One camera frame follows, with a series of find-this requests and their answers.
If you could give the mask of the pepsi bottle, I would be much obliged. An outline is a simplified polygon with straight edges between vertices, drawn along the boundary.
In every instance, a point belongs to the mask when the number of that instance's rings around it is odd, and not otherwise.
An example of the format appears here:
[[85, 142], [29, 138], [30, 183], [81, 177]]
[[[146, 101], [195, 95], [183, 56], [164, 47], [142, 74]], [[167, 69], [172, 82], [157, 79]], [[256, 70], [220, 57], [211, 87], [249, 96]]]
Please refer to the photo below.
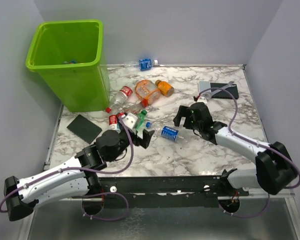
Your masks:
[[149, 131], [154, 130], [155, 131], [154, 134], [156, 136], [163, 137], [170, 141], [177, 142], [177, 141], [184, 140], [184, 136], [180, 133], [180, 131], [173, 127], [169, 127], [166, 125], [162, 127], [148, 121], [145, 123], [145, 128]]

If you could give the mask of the green plastic bottle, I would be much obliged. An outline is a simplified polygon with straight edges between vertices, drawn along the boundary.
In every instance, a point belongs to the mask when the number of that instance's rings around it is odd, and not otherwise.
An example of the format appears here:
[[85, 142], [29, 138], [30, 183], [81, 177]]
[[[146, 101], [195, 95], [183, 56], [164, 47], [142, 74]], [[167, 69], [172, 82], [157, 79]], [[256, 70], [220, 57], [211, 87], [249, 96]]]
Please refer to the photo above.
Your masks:
[[144, 120], [145, 120], [145, 116], [147, 115], [147, 111], [146, 110], [142, 110], [140, 113], [137, 114], [137, 116], [139, 117], [139, 122], [136, 126], [136, 130], [138, 130], [141, 125], [143, 124]]

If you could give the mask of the orange juice bottle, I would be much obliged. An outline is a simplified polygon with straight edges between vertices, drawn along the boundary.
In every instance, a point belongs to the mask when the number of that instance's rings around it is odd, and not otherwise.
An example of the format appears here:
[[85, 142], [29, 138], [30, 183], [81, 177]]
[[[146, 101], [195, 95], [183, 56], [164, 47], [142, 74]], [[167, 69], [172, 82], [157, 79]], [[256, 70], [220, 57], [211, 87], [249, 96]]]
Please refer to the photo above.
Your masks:
[[166, 96], [170, 97], [172, 94], [174, 94], [174, 87], [171, 86], [168, 82], [162, 81], [162, 80], [157, 80], [155, 82], [155, 85], [159, 88], [161, 93]]

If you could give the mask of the crushed orange label bottle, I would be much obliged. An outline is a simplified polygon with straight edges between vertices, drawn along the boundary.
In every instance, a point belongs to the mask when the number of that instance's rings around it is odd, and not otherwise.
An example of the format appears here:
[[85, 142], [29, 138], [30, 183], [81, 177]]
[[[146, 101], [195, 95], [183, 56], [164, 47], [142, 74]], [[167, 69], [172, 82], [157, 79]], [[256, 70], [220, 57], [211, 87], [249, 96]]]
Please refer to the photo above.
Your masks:
[[155, 103], [161, 97], [159, 88], [148, 79], [140, 80], [136, 83], [135, 94], [145, 108]]

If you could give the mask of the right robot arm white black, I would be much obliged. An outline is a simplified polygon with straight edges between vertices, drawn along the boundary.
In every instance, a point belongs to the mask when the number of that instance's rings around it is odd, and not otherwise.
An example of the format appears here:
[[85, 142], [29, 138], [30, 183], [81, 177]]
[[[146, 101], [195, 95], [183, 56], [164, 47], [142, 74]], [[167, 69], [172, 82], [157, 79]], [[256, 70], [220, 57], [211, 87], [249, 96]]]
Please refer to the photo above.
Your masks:
[[252, 169], [232, 169], [222, 173], [219, 189], [224, 195], [232, 195], [237, 189], [259, 188], [270, 195], [276, 195], [287, 188], [299, 176], [286, 147], [275, 142], [258, 142], [229, 129], [228, 125], [214, 121], [205, 103], [197, 102], [191, 106], [181, 105], [173, 122], [179, 126], [198, 132], [198, 135], [214, 145], [228, 148], [254, 163]]

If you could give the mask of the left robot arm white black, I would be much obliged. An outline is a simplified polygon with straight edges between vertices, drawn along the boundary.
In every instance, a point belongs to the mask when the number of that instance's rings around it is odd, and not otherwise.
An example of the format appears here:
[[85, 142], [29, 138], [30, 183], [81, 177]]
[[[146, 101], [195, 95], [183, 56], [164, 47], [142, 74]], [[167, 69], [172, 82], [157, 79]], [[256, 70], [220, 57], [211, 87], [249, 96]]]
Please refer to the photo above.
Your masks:
[[101, 194], [97, 175], [109, 174], [105, 171], [107, 163], [116, 161], [127, 148], [141, 146], [146, 149], [153, 134], [153, 130], [143, 130], [143, 136], [138, 137], [130, 129], [107, 130], [92, 145], [54, 168], [27, 178], [11, 176], [5, 179], [0, 213], [7, 213], [9, 220], [14, 222], [53, 201]]

